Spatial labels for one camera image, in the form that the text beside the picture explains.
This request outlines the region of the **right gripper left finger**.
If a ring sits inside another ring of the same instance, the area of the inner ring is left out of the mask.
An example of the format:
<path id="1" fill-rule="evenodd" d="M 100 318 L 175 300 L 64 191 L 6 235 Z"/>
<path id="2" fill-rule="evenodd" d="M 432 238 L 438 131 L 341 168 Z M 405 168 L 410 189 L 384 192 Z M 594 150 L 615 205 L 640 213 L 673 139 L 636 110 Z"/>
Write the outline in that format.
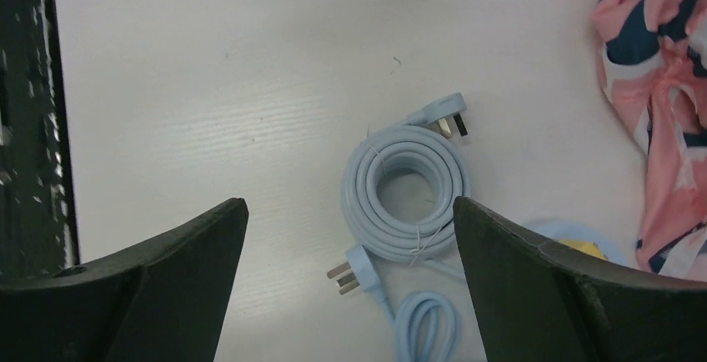
<path id="1" fill-rule="evenodd" d="M 114 254 L 1 286 L 4 361 L 211 361 L 248 224 L 243 199 Z"/>

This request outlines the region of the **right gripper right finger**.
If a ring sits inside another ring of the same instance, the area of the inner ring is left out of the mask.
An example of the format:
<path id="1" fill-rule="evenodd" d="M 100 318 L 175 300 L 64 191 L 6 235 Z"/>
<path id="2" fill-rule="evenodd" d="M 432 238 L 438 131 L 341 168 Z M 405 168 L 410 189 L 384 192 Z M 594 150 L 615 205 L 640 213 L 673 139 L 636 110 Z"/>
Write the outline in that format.
<path id="1" fill-rule="evenodd" d="M 454 228 L 488 360 L 705 360 L 705 283 L 583 254 L 465 197 Z"/>

